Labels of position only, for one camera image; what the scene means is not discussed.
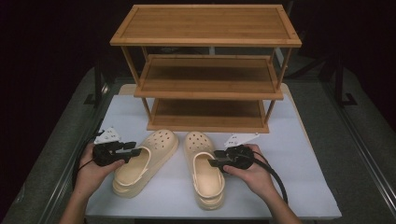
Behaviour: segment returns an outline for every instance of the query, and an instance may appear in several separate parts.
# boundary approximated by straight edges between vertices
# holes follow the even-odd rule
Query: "white table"
[[[332,219],[341,216],[318,165],[314,150],[301,123],[294,102],[282,84],[285,99],[276,103],[269,120],[270,133],[261,134],[249,143],[258,144],[262,153],[282,179],[289,204],[301,219]],[[148,118],[140,99],[132,95],[115,95],[102,123],[102,129],[114,127],[121,142],[149,136]],[[113,175],[90,198],[86,215],[104,217],[149,218],[271,218],[266,204],[235,176],[226,175],[224,205],[205,211],[195,202],[193,185],[183,154],[187,133],[175,132],[179,146],[175,155],[132,199],[112,191]],[[225,149],[231,133],[205,133],[216,149]]]

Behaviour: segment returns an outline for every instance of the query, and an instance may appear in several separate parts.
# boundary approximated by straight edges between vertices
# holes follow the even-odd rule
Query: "dark background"
[[[96,64],[111,81],[128,73],[108,41],[133,4],[169,1],[0,0],[2,97],[1,214],[18,194],[78,83]],[[173,1],[194,4],[283,4],[288,1]],[[295,0],[290,19],[305,32],[300,54],[342,55],[396,130],[394,1]]]

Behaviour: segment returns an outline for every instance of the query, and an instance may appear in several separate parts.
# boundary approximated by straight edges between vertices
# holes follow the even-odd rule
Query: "gray floor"
[[[287,73],[309,62],[310,59],[293,55]],[[340,109],[332,97],[332,84],[321,83],[316,78],[318,70],[319,67],[298,79],[285,79],[343,215],[316,223],[396,223],[361,153],[362,147],[367,148],[384,177],[395,186],[395,132],[361,90],[352,73],[345,71],[344,91],[351,93],[358,104]],[[87,96],[93,94],[93,69],[87,73],[28,176],[21,191],[24,193],[10,207],[3,223],[57,222],[71,192],[70,170],[64,168],[74,162],[84,138],[105,115],[111,100],[107,96],[127,82],[132,80],[120,78],[110,85],[104,101],[94,109],[92,105],[84,105]],[[349,122],[355,128],[351,129],[347,125]],[[111,217],[88,220],[89,223],[145,223],[145,220]]]

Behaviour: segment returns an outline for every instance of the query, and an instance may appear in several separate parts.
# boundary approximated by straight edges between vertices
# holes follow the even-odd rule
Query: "table surface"
[[[288,48],[302,45],[281,5],[134,5],[110,44]]]
[[[141,143],[147,116],[140,99],[129,95],[134,85],[115,95],[102,123],[102,129],[114,127],[123,142]],[[269,120],[270,133],[261,134],[250,143],[258,144],[262,153],[281,177],[290,207],[303,219],[331,219],[341,216],[336,201],[318,165],[315,153],[301,123],[288,88],[282,84],[285,99],[277,102]],[[176,132],[179,146],[175,155],[152,177],[145,188],[132,199],[112,192],[113,175],[91,197],[87,216],[93,217],[175,217],[175,218],[271,218],[257,195],[243,181],[226,175],[224,205],[215,211],[204,211],[196,204],[193,186],[183,155],[187,133]],[[230,133],[205,133],[216,149],[224,148]]]

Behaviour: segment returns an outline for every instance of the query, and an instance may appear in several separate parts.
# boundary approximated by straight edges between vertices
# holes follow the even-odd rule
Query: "crocs shoe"
[[[136,196],[172,157],[177,146],[177,136],[169,130],[159,130],[149,135],[138,147],[142,148],[140,155],[132,157],[116,170],[113,191],[124,198]]]
[[[212,141],[205,134],[192,132],[186,135],[184,155],[195,189],[195,200],[205,210],[218,209],[224,201],[224,177],[208,161],[215,158],[213,151]]]

